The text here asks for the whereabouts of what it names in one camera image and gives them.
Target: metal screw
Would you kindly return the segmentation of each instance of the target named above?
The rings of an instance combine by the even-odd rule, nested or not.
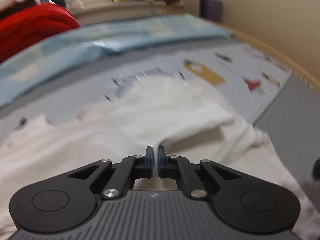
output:
[[[191,196],[193,197],[205,197],[207,195],[207,193],[204,190],[201,189],[195,189],[193,191],[191,191]]]
[[[116,197],[119,195],[119,191],[117,191],[116,189],[114,188],[108,188],[106,189],[103,194],[106,196],[106,197]]]

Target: orange tag print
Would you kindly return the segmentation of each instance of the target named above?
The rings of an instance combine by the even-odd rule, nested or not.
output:
[[[189,70],[199,78],[206,80],[213,86],[226,82],[226,80],[222,76],[218,75],[213,70],[201,64],[200,62],[185,59],[183,65],[187,70]]]

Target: red cloth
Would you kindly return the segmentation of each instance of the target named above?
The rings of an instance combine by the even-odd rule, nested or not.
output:
[[[0,62],[52,35],[79,28],[63,7],[44,3],[0,21]]]

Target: beige wall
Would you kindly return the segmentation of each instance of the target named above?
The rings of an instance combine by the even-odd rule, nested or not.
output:
[[[198,15],[199,0],[181,0]],[[320,81],[320,0],[220,0],[222,23],[269,44]]]

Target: gray ribbed panel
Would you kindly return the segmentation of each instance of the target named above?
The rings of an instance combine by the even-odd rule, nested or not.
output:
[[[120,200],[105,201],[86,224],[55,235],[18,231],[11,240],[297,240],[290,231],[255,236],[219,221],[204,201],[181,191],[128,191]]]

